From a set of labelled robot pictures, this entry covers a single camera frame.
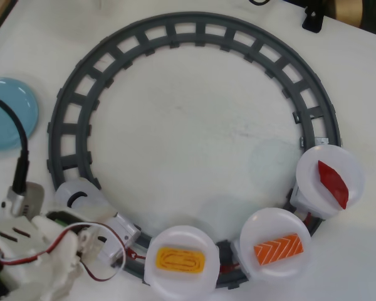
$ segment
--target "light blue dish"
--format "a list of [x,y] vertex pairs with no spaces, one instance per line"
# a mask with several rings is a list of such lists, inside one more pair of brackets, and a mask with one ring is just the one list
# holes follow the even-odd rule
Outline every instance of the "light blue dish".
[[[32,90],[19,80],[0,78],[0,99],[9,105],[20,119],[29,137],[38,122],[39,108]],[[0,108],[0,150],[20,145],[14,122]]]

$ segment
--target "toy train track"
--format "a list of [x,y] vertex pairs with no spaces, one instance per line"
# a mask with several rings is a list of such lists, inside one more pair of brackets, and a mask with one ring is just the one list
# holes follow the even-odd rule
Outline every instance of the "toy train track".
[[[195,31],[192,33],[177,33],[176,26],[181,23],[195,24]],[[206,32],[207,25],[217,25],[226,28],[224,36]],[[146,31],[152,28],[163,26],[165,36],[148,39]],[[253,37],[254,43],[245,45],[234,39],[236,33],[244,33]],[[138,45],[123,53],[117,45],[122,41],[136,37]],[[172,13],[153,18],[145,19],[131,24],[124,29],[103,39],[89,54],[77,65],[64,87],[59,91],[57,103],[48,126],[49,133],[49,159],[47,161],[53,184],[57,189],[65,182],[64,170],[78,168],[81,177],[88,179],[97,188],[100,182],[94,177],[90,164],[91,154],[87,147],[87,138],[90,136],[90,117],[99,106],[99,98],[102,91],[109,88],[113,83],[114,76],[121,70],[132,66],[134,59],[141,55],[152,55],[157,48],[169,46],[178,48],[182,43],[194,43],[195,46],[218,45],[222,51],[235,51],[242,54],[249,62],[259,63],[264,67],[265,74],[275,78],[283,87],[282,92],[286,98],[291,99],[295,106],[293,117],[296,124],[300,124],[303,136],[301,144],[304,150],[315,146],[315,134],[312,126],[312,119],[322,118],[325,124],[326,136],[329,144],[341,146],[340,132],[335,117],[333,105],[323,88],[319,78],[304,60],[289,46],[269,34],[265,30],[241,21],[236,18],[211,13]],[[276,61],[270,60],[261,53],[261,48],[267,46],[280,55]],[[104,55],[111,55],[115,61],[106,70],[99,71],[94,65]],[[302,79],[293,82],[284,72],[287,65],[291,65]],[[95,80],[95,83],[86,95],[76,93],[76,88],[86,76]],[[310,90],[315,96],[316,107],[307,107],[301,92]],[[81,112],[76,124],[64,123],[65,113],[70,105],[78,105]],[[75,153],[68,156],[61,155],[61,137],[63,135],[75,136]],[[284,209],[294,212],[295,207],[289,202]],[[308,229],[311,235],[316,231],[322,222],[319,218],[310,218]],[[136,241],[140,246],[148,248],[151,237],[142,233]],[[220,249],[221,265],[231,261],[231,249],[228,241],[217,244]],[[144,277],[144,264],[128,259],[125,267],[129,273]],[[240,283],[247,281],[245,274],[240,269],[222,273],[217,281],[217,287],[236,288]]]

